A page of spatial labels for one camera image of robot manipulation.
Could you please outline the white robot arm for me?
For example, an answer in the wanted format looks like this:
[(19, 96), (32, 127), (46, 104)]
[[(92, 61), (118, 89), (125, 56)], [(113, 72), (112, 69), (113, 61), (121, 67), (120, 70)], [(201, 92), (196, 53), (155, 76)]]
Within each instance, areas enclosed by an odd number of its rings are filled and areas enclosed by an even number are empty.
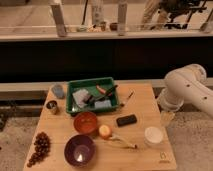
[(168, 72), (164, 78), (165, 88), (160, 92), (157, 103), (164, 111), (176, 112), (184, 101), (189, 101), (213, 118), (213, 90), (203, 84), (206, 78), (206, 70), (199, 64)]

